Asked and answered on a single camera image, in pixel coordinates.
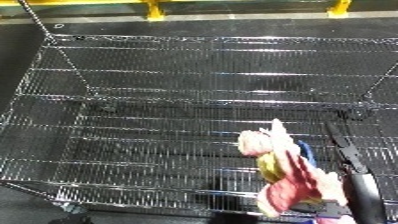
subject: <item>wire grid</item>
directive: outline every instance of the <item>wire grid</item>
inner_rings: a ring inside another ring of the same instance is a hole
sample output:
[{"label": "wire grid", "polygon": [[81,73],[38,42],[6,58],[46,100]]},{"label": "wire grid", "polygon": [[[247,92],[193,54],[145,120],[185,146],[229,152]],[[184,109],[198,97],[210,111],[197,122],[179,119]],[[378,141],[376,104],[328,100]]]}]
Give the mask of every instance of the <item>wire grid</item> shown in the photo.
[{"label": "wire grid", "polygon": [[[2,181],[59,186],[57,200],[93,206],[259,215],[265,182],[239,133],[279,118],[337,171],[329,119],[349,126],[398,219],[397,76],[357,102],[394,63],[397,39],[56,38],[77,70],[43,42],[0,123]],[[358,108],[371,116],[342,119]]]}]

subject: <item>yellow barrier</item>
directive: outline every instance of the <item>yellow barrier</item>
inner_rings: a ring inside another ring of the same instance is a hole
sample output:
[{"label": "yellow barrier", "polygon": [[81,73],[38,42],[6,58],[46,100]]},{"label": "yellow barrier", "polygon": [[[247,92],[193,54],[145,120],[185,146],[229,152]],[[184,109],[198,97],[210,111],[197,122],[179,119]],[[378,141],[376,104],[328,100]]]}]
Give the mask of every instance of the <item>yellow barrier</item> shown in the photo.
[{"label": "yellow barrier", "polygon": [[[121,3],[146,3],[148,5],[148,21],[164,20],[164,12],[159,7],[159,2],[169,0],[29,0],[30,5],[89,5],[89,4],[121,4]],[[0,0],[0,6],[19,6],[15,0]]]},{"label": "yellow barrier", "polygon": [[329,18],[347,18],[348,8],[351,5],[351,0],[337,0],[335,6],[328,9]]},{"label": "yellow barrier", "polygon": [[[88,4],[120,4],[120,3],[146,3],[148,5],[147,18],[149,21],[164,20],[164,12],[159,7],[160,2],[193,2],[195,0],[29,0],[31,5],[88,5]],[[337,0],[335,6],[327,10],[330,18],[348,17],[347,9],[352,0]],[[18,6],[15,0],[0,0],[0,6]]]}]

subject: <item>dark floor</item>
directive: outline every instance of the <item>dark floor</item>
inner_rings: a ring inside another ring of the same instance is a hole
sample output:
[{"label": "dark floor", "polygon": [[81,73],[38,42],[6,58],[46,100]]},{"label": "dark floor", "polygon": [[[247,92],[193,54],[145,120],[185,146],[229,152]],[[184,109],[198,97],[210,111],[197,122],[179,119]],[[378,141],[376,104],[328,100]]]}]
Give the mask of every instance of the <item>dark floor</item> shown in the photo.
[{"label": "dark floor", "polygon": [[[161,36],[313,36],[398,37],[398,21],[390,19],[347,20],[242,20],[163,23],[65,24],[57,33]],[[42,36],[33,25],[0,26],[0,111],[7,102],[40,44]],[[0,223],[47,223],[64,214],[51,204],[8,189],[0,189]],[[94,213],[101,223],[228,223],[222,217],[207,219]]]}]

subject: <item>chrome wire rack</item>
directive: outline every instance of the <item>chrome wire rack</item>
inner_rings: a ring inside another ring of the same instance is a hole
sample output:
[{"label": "chrome wire rack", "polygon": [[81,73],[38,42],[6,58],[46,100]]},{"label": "chrome wire rack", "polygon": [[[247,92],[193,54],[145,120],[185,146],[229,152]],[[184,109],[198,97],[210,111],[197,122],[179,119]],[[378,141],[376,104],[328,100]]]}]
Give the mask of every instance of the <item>chrome wire rack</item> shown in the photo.
[{"label": "chrome wire rack", "polygon": [[327,118],[349,127],[397,221],[397,52],[398,39],[47,33],[0,120],[1,183],[106,209],[260,215],[265,182],[239,133],[279,118],[337,171]]}]

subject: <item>metal rod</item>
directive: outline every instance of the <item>metal rod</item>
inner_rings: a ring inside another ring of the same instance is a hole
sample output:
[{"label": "metal rod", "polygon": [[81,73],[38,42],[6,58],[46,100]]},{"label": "metal rod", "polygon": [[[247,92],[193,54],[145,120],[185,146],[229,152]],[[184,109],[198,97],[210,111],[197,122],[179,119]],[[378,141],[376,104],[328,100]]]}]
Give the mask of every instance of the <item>metal rod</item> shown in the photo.
[{"label": "metal rod", "polygon": [[391,66],[382,77],[380,77],[375,83],[373,83],[373,85],[369,87],[369,89],[362,96],[365,99],[372,98],[373,91],[375,91],[387,77],[391,76],[397,68],[398,61],[395,62],[395,64]]},{"label": "metal rod", "polygon": [[4,186],[6,188],[16,190],[25,194],[33,195],[39,198],[43,198],[48,201],[55,200],[55,195],[49,194],[45,191],[41,191],[32,187],[28,187],[26,185],[3,182],[0,184],[0,186]]},{"label": "metal rod", "polygon": [[54,45],[56,50],[61,54],[62,58],[66,61],[66,63],[72,67],[73,70],[75,70],[75,74],[80,79],[80,81],[83,83],[83,85],[86,87],[87,90],[89,90],[90,93],[90,85],[88,84],[87,80],[83,77],[82,74],[80,74],[79,70],[75,66],[75,64],[70,60],[68,55],[60,49],[59,42],[55,38],[55,36],[50,33],[50,31],[44,26],[43,22],[40,20],[39,16],[33,11],[32,7],[29,5],[29,3],[26,0],[18,0],[18,3],[22,6],[22,8],[30,15],[32,18],[33,22],[40,28],[41,31],[43,31],[44,36],[46,37],[47,40],[50,41],[52,45]]}]

